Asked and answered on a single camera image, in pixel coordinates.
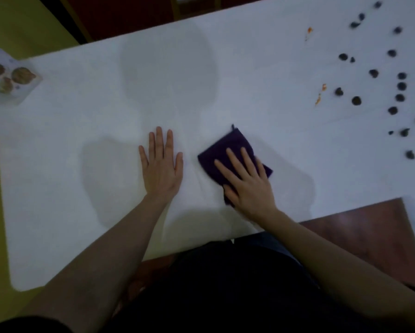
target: left hand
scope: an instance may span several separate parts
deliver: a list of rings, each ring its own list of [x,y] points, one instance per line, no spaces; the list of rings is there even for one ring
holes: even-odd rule
[[[156,128],[156,138],[149,133],[149,160],[143,146],[139,147],[139,156],[143,168],[144,186],[147,194],[170,202],[177,194],[182,181],[182,153],[179,152],[174,165],[174,137],[172,130],[167,131],[166,146],[163,130]]]

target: finger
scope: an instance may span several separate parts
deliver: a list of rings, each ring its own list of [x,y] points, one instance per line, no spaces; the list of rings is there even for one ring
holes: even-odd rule
[[[182,179],[182,169],[184,167],[184,162],[182,160],[182,153],[178,152],[175,165],[175,176],[179,179]]]
[[[224,195],[234,204],[234,206],[238,206],[238,203],[240,202],[240,199],[236,192],[232,190],[232,188],[229,185],[224,185]]]
[[[163,158],[164,151],[163,142],[163,130],[158,126],[156,128],[156,141],[155,141],[155,159],[161,160]]]
[[[244,180],[249,177],[249,173],[246,171],[246,168],[244,168],[243,164],[238,160],[238,158],[235,156],[233,151],[228,148],[226,150],[227,156],[229,157],[229,160],[232,162],[232,166],[235,168],[237,173],[240,175],[241,179]]]
[[[219,160],[214,161],[215,167],[218,168],[221,174],[235,187],[238,188],[242,181],[229,169],[226,168]]]
[[[164,157],[174,161],[174,134],[172,130],[167,131],[166,148],[164,149]]]
[[[246,148],[244,147],[241,148],[241,155],[243,156],[244,164],[246,165],[248,173],[252,177],[257,178],[258,177],[257,169],[255,168],[254,163],[250,159],[249,154],[246,151]]]
[[[267,180],[266,169],[264,169],[262,162],[260,161],[258,157],[255,157],[255,160],[257,161],[258,172],[260,173],[260,178]]]
[[[143,146],[138,147],[139,151],[139,158],[141,159],[141,167],[143,168],[143,171],[149,166],[149,161],[146,156],[146,151],[144,150]]]
[[[149,133],[149,161],[152,162],[155,160],[155,134],[153,132]]]

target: floor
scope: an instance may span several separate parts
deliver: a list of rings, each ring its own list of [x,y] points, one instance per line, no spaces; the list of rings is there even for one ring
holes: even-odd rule
[[[68,0],[94,40],[129,33],[256,0]],[[415,286],[415,236],[401,199],[304,222],[303,225]],[[174,256],[144,262],[123,301],[166,273]]]

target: forearm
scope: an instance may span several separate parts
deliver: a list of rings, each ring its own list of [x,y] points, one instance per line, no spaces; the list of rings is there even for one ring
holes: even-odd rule
[[[144,197],[56,275],[23,314],[58,319],[74,332],[99,330],[141,263],[165,206],[155,196]]]
[[[391,323],[395,319],[415,327],[414,291],[293,222],[280,211],[262,224],[309,270],[323,289],[341,302],[367,317]]]

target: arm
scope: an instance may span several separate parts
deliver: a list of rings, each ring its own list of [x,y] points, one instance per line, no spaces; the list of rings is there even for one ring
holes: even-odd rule
[[[354,311],[394,329],[415,331],[415,292],[375,267],[292,221],[275,205],[264,167],[258,171],[245,149],[244,166],[231,150],[227,154],[241,179],[215,161],[216,167],[234,185],[225,194],[250,220],[272,233],[319,281],[321,287]]]
[[[147,195],[120,222],[60,271],[22,315],[53,318],[76,333],[98,331],[143,259],[154,226],[182,180],[182,153],[173,163],[173,135],[166,147],[160,127],[149,134],[149,161],[139,147]]]

